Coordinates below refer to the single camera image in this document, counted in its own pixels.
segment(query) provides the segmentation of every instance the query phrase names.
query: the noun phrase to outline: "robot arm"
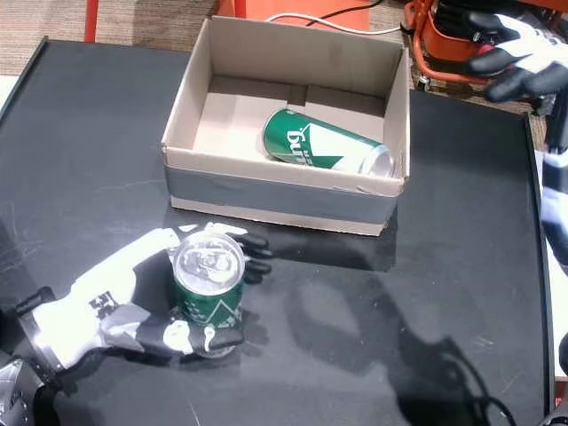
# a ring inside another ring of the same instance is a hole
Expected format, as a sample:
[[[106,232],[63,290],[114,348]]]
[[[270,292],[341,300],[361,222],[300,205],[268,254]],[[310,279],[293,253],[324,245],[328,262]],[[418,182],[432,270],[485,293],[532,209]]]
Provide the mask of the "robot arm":
[[[568,45],[503,15],[473,12],[468,21],[482,35],[508,40],[465,63],[470,74],[495,76],[485,88],[487,99],[502,102],[556,93],[542,167],[541,222],[568,273]]]
[[[258,283],[271,270],[255,260],[272,256],[267,240],[224,224],[209,223],[205,228],[241,245],[247,258],[246,282]],[[200,230],[197,225],[179,229],[184,234]],[[67,296],[53,300],[48,288],[40,288],[14,308],[10,318],[27,339],[14,345],[11,356],[0,352],[0,426],[33,426],[37,391],[45,384],[57,386],[57,374],[93,349],[116,347],[171,358],[242,343],[238,328],[202,327],[133,303],[135,268],[163,250],[171,255],[179,243],[178,231],[155,229],[84,273]]]

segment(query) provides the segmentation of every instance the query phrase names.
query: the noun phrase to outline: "can top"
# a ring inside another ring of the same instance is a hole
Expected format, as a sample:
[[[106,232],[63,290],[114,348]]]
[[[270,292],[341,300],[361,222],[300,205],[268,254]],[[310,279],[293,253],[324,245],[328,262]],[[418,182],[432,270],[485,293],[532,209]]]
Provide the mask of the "can top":
[[[209,231],[183,239],[173,259],[177,282],[203,296],[229,291],[241,280],[244,267],[241,246],[223,233]]]

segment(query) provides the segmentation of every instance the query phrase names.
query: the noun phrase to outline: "green can lying in box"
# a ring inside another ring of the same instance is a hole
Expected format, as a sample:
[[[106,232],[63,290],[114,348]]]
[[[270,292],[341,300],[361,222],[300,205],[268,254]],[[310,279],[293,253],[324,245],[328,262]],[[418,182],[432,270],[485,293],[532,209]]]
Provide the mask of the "green can lying in box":
[[[263,142],[268,154],[293,164],[387,178],[394,170],[386,145],[289,109],[268,120]]]

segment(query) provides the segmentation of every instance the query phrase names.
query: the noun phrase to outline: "green can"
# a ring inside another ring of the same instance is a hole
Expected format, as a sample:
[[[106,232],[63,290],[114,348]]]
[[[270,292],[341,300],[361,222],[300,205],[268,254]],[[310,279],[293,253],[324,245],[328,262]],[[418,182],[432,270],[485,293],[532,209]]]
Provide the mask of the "green can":
[[[245,256],[235,240],[223,233],[193,233],[181,241],[172,263],[186,320],[216,328],[241,326]],[[220,358],[233,349],[200,355]]]
[[[289,109],[266,122],[263,142],[284,162],[388,178],[394,170],[386,145]]]

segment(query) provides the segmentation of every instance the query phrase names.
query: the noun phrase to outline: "cardboard box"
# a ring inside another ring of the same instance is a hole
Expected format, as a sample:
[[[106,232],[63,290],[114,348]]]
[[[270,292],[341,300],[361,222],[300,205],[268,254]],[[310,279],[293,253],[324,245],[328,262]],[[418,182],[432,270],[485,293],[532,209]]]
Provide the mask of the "cardboard box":
[[[172,206],[378,235],[409,176],[408,72],[401,43],[206,20],[162,139]],[[386,144],[393,177],[271,160],[261,133],[283,107]]]

